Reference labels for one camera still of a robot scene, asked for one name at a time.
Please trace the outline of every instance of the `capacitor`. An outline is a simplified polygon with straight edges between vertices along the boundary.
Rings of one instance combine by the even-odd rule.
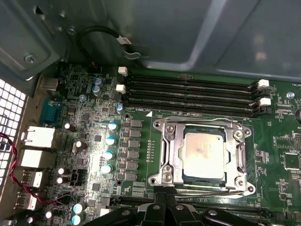
[[[56,182],[60,185],[60,184],[66,184],[69,182],[69,178],[68,177],[58,177],[56,179]]]
[[[87,143],[79,140],[76,142],[76,147],[86,149],[88,147],[88,145],[87,145]]]
[[[105,174],[111,173],[111,172],[113,171],[113,167],[112,167],[111,165],[109,165],[109,164],[106,164],[106,165],[103,165],[103,166],[100,168],[100,171],[101,171],[102,173],[105,173]]]
[[[84,215],[77,214],[71,218],[72,225],[79,225],[84,220]]]
[[[101,78],[94,78],[93,82],[95,85],[97,85],[99,87],[103,86],[103,81]]]
[[[123,104],[117,104],[116,111],[118,114],[121,114],[123,112]]]
[[[83,203],[83,202],[79,202],[79,203],[76,203],[74,206],[73,206],[73,212],[75,214],[79,214],[81,213],[82,211],[84,211],[86,208],[86,205]]]
[[[48,212],[46,212],[45,217],[47,219],[51,219],[54,216],[58,215],[60,213],[60,210],[58,208],[53,208],[52,210],[49,210]]]
[[[35,213],[27,217],[26,221],[28,224],[34,224],[41,219],[41,214]]]
[[[102,91],[100,90],[100,87],[97,85],[92,87],[92,92],[97,97],[102,93]]]
[[[81,95],[79,96],[79,101],[80,101],[80,102],[84,102],[84,101],[86,101],[86,100],[87,100],[87,96],[86,96],[86,95],[81,94]]]
[[[65,128],[66,130],[71,131],[71,132],[75,132],[75,131],[76,131],[75,126],[71,125],[71,124],[68,123],[68,122],[64,125],[64,128]]]
[[[116,143],[116,140],[114,137],[108,137],[108,138],[106,138],[105,143],[108,146],[113,146]]]
[[[110,131],[116,131],[116,130],[118,129],[117,123],[114,122],[114,121],[109,122],[109,124],[108,124],[108,129],[109,129]]]
[[[112,160],[114,158],[114,153],[113,152],[110,152],[110,151],[105,151],[103,153],[103,158],[105,160]]]
[[[68,168],[59,168],[57,173],[59,175],[68,175],[68,174],[70,174],[70,169],[68,169]]]

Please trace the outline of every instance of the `cpu socket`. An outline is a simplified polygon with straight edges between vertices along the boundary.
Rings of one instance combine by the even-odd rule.
[[[239,198],[255,193],[247,181],[245,138],[252,131],[229,119],[171,116],[156,120],[162,133],[160,167],[152,186],[174,186],[178,196]]]

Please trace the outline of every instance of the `perforated metal panel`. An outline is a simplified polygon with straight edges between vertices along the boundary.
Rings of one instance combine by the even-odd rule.
[[[21,122],[26,95],[0,80],[0,132],[15,141]],[[11,146],[6,139],[0,138],[0,191],[7,175],[12,158]]]

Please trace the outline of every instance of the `white triangle marking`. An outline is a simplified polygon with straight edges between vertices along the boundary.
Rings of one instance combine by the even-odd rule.
[[[152,117],[152,112],[148,113],[146,117]]]

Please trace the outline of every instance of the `red wire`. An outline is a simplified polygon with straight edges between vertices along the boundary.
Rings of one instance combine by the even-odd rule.
[[[14,142],[11,139],[9,139],[8,135],[6,135],[5,133],[0,132],[0,137],[5,138],[6,140],[8,140],[8,143],[10,144],[11,149],[12,149],[12,153],[14,155],[14,161],[10,166],[10,173],[9,173],[9,175],[11,177],[11,180],[14,183],[17,183],[20,187],[22,187],[25,190],[26,193],[31,194],[33,197],[35,197],[39,202],[47,203],[47,204],[54,204],[55,201],[48,201],[48,200],[45,201],[45,200],[43,200],[39,195],[33,193],[25,184],[20,183],[17,180],[17,178],[14,175],[14,171],[15,171],[15,168],[16,168],[17,160],[18,160],[16,146],[15,146]]]

